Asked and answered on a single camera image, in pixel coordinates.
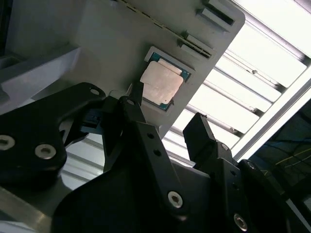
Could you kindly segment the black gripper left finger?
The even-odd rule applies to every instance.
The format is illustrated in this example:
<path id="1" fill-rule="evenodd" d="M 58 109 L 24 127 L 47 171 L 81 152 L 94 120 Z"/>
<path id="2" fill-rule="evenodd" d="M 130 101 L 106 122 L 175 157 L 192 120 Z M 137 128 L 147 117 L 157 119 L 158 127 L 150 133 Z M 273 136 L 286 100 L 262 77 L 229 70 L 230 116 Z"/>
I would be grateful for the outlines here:
<path id="1" fill-rule="evenodd" d="M 141 111 L 143 83 L 118 100 L 80 83 L 0 117 L 0 182 L 39 189 L 53 185 L 66 147 L 90 132 L 103 137 L 104 173 L 124 166 L 145 169 L 159 199 L 177 220 L 188 216 L 182 186 L 154 126 Z"/>

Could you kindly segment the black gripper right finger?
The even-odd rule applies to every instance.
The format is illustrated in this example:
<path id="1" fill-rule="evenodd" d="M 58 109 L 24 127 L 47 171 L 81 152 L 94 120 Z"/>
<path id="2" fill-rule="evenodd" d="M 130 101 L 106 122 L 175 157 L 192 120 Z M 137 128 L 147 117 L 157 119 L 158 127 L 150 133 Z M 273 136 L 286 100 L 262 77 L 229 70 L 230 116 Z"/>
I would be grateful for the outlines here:
<path id="1" fill-rule="evenodd" d="M 276 197 L 254 164 L 236 165 L 216 140 L 205 115 L 196 113 L 183 130 L 194 168 L 208 174 L 210 224 L 225 233 L 293 233 L 294 216 Z"/>

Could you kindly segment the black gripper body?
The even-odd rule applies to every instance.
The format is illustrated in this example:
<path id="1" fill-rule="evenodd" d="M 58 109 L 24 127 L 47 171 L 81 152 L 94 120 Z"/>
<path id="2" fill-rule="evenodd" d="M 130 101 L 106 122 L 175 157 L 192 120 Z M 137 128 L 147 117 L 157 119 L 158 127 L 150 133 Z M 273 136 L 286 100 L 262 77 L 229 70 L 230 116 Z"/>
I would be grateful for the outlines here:
<path id="1" fill-rule="evenodd" d="M 188 204 L 188 217 L 178 221 L 159 199 L 154 178 L 143 169 L 122 167 L 69 193 L 52 218 L 54 233 L 204 233 L 210 177 L 173 164 Z"/>

